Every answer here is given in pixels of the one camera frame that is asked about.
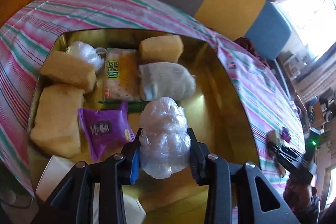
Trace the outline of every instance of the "gold tray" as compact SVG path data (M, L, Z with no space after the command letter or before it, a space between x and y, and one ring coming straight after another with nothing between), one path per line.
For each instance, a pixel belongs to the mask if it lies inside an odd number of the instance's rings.
M81 40L93 47L138 49L142 40L160 35L171 34L139 29L66 32L58 37L52 50L65 51L76 40ZM228 162L243 164L246 161L253 161L259 164L255 141L244 108L215 51L204 41L187 36L181 36L181 38L184 52L179 63L196 76L197 84L196 93L180 102L185 110L188 126L194 130L199 142L206 143L212 153L218 154ZM97 85L93 93L85 96L85 108L100 110L104 107L98 103L102 99L103 76L103 73L97 76ZM40 77L37 81L30 107L28 133L34 127L43 87L50 84L45 77ZM139 128L139 118L140 113L128 115L128 122L135 133ZM74 162L85 160L93 163L83 134L81 134L81 141L82 153L71 160ZM35 189L50 156L41 153L32 143L30 143L28 155ZM205 186L196 185L188 167L164 180L156 180L142 171L134 186L123 186L124 192L139 199L147 214L187 197L204 199L202 193L206 189ZM160 219L162 222L162 214L164 212L154 213L153 221Z

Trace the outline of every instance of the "snack wrapper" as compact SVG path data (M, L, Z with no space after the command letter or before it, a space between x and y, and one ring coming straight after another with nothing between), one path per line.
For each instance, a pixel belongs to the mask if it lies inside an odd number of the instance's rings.
M90 154L98 161L107 146L118 148L134 141L134 134L127 122L127 102L115 110L78 110L79 122L87 138Z
M104 102L140 101L137 55L138 52L135 49L107 49Z

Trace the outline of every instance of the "blue cushion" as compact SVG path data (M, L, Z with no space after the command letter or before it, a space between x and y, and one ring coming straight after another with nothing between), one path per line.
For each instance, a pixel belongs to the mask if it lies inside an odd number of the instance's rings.
M292 29L285 17L271 2L266 1L244 37L251 40L261 57L275 60L291 34Z

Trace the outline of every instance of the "floor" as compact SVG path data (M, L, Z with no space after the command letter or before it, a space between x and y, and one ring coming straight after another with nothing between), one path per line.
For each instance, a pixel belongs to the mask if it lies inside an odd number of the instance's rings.
M18 196L15 204L25 206L29 201L30 198L28 196ZM39 210L35 199L27 209L13 208L4 203L1 203L1 206L13 224L29 224Z

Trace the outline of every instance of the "striped cloth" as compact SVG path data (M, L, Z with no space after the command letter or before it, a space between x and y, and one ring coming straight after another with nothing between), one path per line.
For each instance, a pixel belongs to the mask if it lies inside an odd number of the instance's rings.
M303 132L279 83L246 50L180 10L156 0L36 0L0 29L0 159L31 193L27 157L29 107L39 70L56 38L70 30L138 28L207 41L239 94L266 177L283 191L285 180L266 154L265 134L288 128L292 146L305 148Z

